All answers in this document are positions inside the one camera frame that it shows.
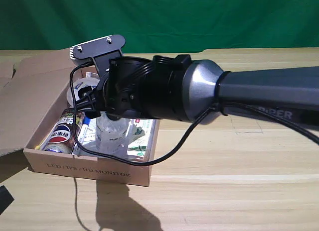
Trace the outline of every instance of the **screw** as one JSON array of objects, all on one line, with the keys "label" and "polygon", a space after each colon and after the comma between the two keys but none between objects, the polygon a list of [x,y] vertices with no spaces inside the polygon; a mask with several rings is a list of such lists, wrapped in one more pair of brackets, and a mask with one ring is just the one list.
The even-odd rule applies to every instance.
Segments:
[{"label": "screw", "polygon": [[81,46],[81,45],[78,46],[78,51],[79,51],[80,53],[82,53],[82,46]]},{"label": "screw", "polygon": [[111,44],[111,43],[112,43],[112,39],[111,39],[110,37],[107,37],[107,38],[106,38],[106,42],[109,43],[109,44]]}]

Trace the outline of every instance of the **wood grain surface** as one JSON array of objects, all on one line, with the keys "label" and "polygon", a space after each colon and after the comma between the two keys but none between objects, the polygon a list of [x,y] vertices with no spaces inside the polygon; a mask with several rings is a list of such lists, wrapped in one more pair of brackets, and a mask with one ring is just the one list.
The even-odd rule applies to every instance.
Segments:
[{"label": "wood grain surface", "polygon": [[[0,61],[41,52],[0,51]],[[209,49],[192,57],[231,71],[319,66],[319,48]],[[156,157],[187,127],[163,120]],[[319,230],[318,146],[266,121],[231,115],[197,127],[176,155],[153,167],[148,188],[27,166],[21,152],[0,158],[0,184],[15,198],[0,216],[1,231]]]}]

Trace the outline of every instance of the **pepsi can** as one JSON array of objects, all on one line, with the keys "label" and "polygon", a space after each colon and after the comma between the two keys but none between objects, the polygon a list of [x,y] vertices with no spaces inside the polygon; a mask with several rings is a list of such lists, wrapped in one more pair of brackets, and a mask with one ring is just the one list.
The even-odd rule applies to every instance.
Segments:
[{"label": "pepsi can", "polygon": [[74,136],[79,135],[84,117],[85,115],[82,112],[76,114],[76,130],[73,134],[73,109],[65,109],[44,150],[71,154],[75,145]]}]

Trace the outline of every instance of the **cardboard box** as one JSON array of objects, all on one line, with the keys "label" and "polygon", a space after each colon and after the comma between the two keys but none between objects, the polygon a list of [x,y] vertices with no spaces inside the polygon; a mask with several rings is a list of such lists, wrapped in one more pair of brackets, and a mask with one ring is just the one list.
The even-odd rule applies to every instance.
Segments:
[{"label": "cardboard box", "polygon": [[[35,172],[148,186],[151,167],[137,167],[107,158],[76,156],[34,148],[67,108],[69,75],[75,67],[69,49],[0,64],[0,156],[21,150]],[[94,67],[79,70],[74,81]],[[156,122],[150,160],[154,158],[159,122]]]}]

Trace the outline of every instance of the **clear plastic bottle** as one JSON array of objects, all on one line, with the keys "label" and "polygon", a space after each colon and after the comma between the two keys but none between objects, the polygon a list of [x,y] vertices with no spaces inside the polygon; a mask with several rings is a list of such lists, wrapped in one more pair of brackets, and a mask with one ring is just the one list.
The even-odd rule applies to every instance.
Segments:
[{"label": "clear plastic bottle", "polygon": [[105,112],[101,113],[96,118],[95,142],[98,152],[126,158],[130,124],[131,119],[111,120]]}]

